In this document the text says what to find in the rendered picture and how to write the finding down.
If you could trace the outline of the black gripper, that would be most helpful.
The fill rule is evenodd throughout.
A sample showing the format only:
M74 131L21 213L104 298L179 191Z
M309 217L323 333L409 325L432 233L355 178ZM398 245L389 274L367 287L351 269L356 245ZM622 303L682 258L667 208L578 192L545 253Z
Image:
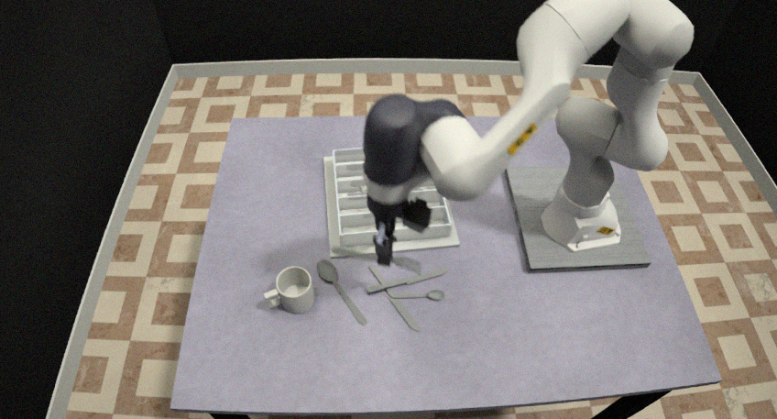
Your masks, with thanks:
M406 193L399 199L391 201L379 200L372 197L366 191L367 207L374 214L375 228L378 229L378 231L374 231L371 237L374 242L375 252L377 252L377 263L389 265L392 240L396 238L396 235L392 235L392 231L395 228L395 218L406 207L407 198L408 194Z

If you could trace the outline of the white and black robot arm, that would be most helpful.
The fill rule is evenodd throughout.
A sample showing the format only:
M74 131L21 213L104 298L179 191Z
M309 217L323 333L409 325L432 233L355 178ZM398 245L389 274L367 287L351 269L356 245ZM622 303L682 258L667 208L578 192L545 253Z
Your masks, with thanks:
M579 96L564 102L575 70L610 37L621 45L607 77L616 108ZM391 201L431 177L442 196L475 198L563 103L555 122L572 163L543 211L544 231L571 253L616 246L610 160L646 172L665 161L657 106L692 39L693 25L669 0L546 0L516 38L520 94L481 137L446 97L389 92L369 104L359 190Z

